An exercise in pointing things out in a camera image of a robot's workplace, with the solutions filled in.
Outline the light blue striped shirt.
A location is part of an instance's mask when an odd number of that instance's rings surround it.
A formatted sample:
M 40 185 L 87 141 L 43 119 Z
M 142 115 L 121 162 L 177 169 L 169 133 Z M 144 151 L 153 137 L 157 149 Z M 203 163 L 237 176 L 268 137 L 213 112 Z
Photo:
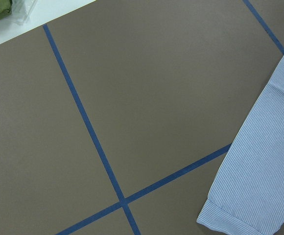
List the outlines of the light blue striped shirt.
M 228 235 L 272 235 L 284 223 L 284 56 L 225 156 L 197 222 Z

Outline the clear plastic bag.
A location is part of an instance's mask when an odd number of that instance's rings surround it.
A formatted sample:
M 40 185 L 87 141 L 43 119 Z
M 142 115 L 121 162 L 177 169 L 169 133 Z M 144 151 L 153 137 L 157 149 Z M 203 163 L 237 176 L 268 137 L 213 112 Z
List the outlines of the clear plastic bag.
M 29 19 L 36 2 L 36 0 L 13 0 L 11 15 L 7 19 L 19 25 L 24 24 Z

